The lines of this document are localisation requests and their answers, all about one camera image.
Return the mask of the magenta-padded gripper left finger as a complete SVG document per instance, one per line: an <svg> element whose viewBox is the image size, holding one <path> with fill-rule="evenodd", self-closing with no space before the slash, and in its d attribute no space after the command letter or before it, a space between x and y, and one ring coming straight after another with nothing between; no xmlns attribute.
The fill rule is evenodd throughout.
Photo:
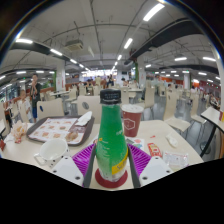
<svg viewBox="0 0 224 224"><path fill-rule="evenodd" d="M64 156L52 173L76 185L88 188L91 183L96 145L91 144L73 156Z"/></svg>

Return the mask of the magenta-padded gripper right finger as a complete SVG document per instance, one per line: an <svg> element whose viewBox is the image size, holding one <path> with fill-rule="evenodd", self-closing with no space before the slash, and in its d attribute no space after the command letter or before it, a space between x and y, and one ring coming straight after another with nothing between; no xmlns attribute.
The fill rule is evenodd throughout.
<svg viewBox="0 0 224 224"><path fill-rule="evenodd" d="M143 187L173 173L159 156L150 156L141 149L128 145L128 156L133 186Z"/></svg>

